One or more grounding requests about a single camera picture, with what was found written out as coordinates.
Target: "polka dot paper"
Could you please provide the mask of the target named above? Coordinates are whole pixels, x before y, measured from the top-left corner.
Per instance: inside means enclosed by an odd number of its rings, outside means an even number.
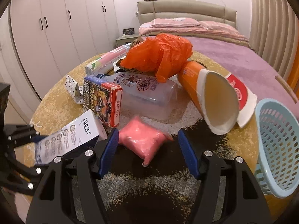
[[[76,104],[83,104],[83,86],[79,86],[70,75],[66,75],[65,89],[71,95]]]

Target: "blue gripper pad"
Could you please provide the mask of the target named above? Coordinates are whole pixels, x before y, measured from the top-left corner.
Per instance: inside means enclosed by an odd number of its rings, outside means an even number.
[[[104,175],[107,174],[110,169],[112,158],[114,157],[118,145],[118,139],[119,133],[118,130],[115,129],[113,134],[108,139],[105,150],[100,158],[99,175],[101,176],[101,178],[103,178]]]
[[[199,170],[198,170],[197,157],[195,156],[192,146],[190,145],[186,135],[184,134],[183,129],[180,129],[178,131],[178,143],[180,145],[181,151],[183,153],[185,162],[187,164],[187,167],[188,167],[190,173],[196,179],[198,179],[200,174],[199,174]]]

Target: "light blue basket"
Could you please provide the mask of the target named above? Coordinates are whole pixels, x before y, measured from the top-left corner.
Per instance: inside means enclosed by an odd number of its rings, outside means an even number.
[[[274,99],[261,100],[255,117],[259,135],[255,177],[265,195],[285,198],[299,184],[299,124],[295,116]]]

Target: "headboard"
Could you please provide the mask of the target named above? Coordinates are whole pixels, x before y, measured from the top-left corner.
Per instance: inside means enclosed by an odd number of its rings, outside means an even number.
[[[155,18],[188,17],[197,21],[221,22],[236,28],[237,11],[212,3],[194,0],[158,0],[140,1],[137,6],[140,25]]]

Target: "nightstand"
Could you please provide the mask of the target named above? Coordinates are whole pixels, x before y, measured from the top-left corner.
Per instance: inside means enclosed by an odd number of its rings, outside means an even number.
[[[139,36],[139,34],[133,34],[133,35],[125,35],[125,36],[119,37],[118,39],[115,40],[117,47],[133,42],[135,39],[138,38],[138,36]]]

